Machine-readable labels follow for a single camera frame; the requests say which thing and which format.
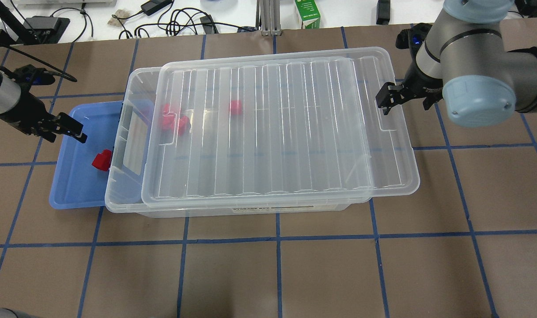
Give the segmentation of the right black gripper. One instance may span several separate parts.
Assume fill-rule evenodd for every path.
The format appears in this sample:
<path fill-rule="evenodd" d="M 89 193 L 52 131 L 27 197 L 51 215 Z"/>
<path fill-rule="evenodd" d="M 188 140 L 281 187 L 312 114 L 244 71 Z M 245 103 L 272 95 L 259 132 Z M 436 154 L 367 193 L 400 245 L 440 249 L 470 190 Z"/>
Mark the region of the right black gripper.
<path fill-rule="evenodd" d="M 384 115 L 412 99 L 423 99 L 424 110 L 442 99 L 440 59 L 432 54 L 426 42 L 431 28 L 431 24 L 416 24 L 397 35 L 395 47 L 408 49 L 412 62 L 402 82 L 396 84 L 387 81 L 376 95 L 376 105 Z"/>

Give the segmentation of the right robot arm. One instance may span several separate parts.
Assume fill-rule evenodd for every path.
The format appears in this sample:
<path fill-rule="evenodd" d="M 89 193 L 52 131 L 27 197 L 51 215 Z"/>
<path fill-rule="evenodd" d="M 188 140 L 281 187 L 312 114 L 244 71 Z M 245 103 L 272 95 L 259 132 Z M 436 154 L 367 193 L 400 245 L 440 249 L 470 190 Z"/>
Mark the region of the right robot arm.
<path fill-rule="evenodd" d="M 446 0 L 433 24 L 402 30 L 396 48 L 412 62 L 400 84 L 387 82 L 376 104 L 422 99 L 425 110 L 444 100 L 448 118 L 462 127 L 498 125 L 514 113 L 537 113 L 537 47 L 507 52 L 500 23 L 512 0 Z"/>

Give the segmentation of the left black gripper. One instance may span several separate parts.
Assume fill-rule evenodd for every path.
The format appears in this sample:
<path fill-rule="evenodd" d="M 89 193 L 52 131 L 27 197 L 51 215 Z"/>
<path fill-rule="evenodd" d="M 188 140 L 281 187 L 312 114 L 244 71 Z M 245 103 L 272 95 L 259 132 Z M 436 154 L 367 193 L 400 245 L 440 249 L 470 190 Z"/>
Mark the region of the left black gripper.
<path fill-rule="evenodd" d="M 34 85 L 51 85 L 55 77 L 76 81 L 66 74 L 27 64 L 14 71 L 0 67 L 0 120 L 21 133 L 38 136 L 53 143 L 57 135 L 67 135 L 86 143 L 83 124 L 70 115 L 50 114 L 45 104 L 30 89 Z"/>

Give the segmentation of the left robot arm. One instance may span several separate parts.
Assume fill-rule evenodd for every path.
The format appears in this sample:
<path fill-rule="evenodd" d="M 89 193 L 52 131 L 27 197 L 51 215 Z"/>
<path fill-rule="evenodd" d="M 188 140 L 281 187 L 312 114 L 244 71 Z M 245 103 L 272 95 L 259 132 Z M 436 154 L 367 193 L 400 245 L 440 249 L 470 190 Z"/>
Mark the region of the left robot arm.
<path fill-rule="evenodd" d="M 25 135 L 34 135 L 54 142 L 57 135 L 67 135 L 86 143 L 83 124 L 66 113 L 50 114 L 45 104 L 30 89 L 34 85 L 50 85 L 55 77 L 65 78 L 46 68 L 31 64 L 9 71 L 0 67 L 0 120 Z"/>

